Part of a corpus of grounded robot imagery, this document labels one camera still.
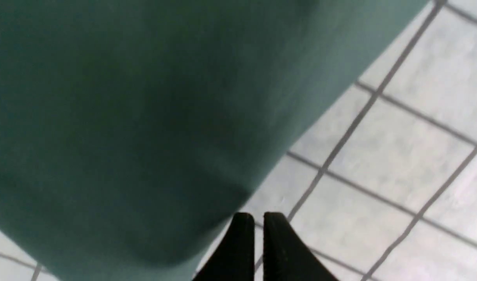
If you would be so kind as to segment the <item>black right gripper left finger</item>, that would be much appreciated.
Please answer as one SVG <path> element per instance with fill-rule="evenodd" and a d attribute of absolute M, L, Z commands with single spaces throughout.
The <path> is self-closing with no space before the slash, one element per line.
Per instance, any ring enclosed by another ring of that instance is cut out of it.
<path fill-rule="evenodd" d="M 194 281 L 253 281 L 254 275 L 255 221 L 251 214 L 237 212 Z"/>

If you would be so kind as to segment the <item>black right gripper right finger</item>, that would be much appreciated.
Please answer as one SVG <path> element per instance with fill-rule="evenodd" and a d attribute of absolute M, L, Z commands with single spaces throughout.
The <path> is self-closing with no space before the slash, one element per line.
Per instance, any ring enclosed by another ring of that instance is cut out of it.
<path fill-rule="evenodd" d="M 336 281 L 281 212 L 263 216 L 264 281 Z"/>

